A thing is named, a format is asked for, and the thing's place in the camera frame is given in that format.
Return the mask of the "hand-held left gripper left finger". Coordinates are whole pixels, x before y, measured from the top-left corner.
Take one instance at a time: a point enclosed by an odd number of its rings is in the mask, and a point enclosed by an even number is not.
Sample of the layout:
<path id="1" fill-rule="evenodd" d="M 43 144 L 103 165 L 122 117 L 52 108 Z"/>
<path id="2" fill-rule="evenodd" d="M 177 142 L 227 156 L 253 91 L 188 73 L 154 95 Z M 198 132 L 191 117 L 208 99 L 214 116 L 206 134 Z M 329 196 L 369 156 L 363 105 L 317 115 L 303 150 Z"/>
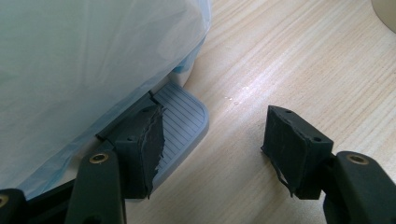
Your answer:
<path id="1" fill-rule="evenodd" d="M 117 128 L 113 143 L 119 158 L 125 199 L 145 199 L 163 156 L 163 108 L 151 105 L 127 117 Z"/>

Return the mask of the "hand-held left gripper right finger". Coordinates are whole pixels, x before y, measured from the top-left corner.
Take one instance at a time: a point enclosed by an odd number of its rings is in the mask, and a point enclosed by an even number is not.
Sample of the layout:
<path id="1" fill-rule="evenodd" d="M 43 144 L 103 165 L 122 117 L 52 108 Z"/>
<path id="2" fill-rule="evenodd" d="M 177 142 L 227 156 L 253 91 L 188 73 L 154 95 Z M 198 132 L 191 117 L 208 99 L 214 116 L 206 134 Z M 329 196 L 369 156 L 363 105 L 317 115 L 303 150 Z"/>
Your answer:
<path id="1" fill-rule="evenodd" d="M 295 112 L 269 105 L 262 152 L 290 195 L 317 200 L 319 168 L 332 156 L 333 140 Z"/>

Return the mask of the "beige square container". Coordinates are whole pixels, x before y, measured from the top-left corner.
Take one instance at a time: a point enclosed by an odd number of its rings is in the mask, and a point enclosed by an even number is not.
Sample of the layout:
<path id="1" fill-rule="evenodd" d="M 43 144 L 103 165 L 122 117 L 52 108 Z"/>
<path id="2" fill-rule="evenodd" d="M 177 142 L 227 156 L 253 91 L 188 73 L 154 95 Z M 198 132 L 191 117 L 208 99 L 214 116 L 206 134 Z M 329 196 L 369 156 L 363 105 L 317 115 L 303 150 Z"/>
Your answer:
<path id="1" fill-rule="evenodd" d="M 396 0 L 371 0 L 377 17 L 396 34 Z"/>

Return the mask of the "white plastic bin liner bag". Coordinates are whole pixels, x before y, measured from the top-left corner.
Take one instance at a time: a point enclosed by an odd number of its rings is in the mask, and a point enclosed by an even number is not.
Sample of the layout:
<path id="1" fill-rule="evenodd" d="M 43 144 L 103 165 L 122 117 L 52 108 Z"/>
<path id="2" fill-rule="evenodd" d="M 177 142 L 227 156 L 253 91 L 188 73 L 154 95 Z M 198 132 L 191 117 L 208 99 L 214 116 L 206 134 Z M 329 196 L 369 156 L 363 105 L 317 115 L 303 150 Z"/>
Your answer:
<path id="1" fill-rule="evenodd" d="M 210 0 L 0 0 L 0 189 L 50 189 L 109 122 L 191 66 L 210 23 Z"/>

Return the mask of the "grey-blue pedal trash can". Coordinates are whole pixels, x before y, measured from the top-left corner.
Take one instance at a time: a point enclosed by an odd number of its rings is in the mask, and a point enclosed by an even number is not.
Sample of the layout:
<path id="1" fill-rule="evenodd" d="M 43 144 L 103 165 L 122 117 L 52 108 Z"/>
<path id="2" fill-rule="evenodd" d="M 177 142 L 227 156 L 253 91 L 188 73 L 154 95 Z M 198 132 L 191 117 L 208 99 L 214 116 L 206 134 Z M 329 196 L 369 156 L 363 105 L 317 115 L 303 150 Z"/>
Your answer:
<path id="1" fill-rule="evenodd" d="M 66 171 L 72 156 L 93 138 L 101 138 L 121 119 L 135 116 L 146 106 L 158 103 L 163 112 L 163 154 L 156 167 L 153 187 L 163 181 L 187 158 L 205 137 L 209 127 L 209 114 L 203 103 L 182 88 L 180 79 L 190 75 L 194 60 L 201 48 L 196 47 L 181 63 L 151 91 L 139 99 L 129 96 L 106 112 L 55 156 L 45 161 L 38 170 L 19 184 L 28 198 L 50 190 Z"/>

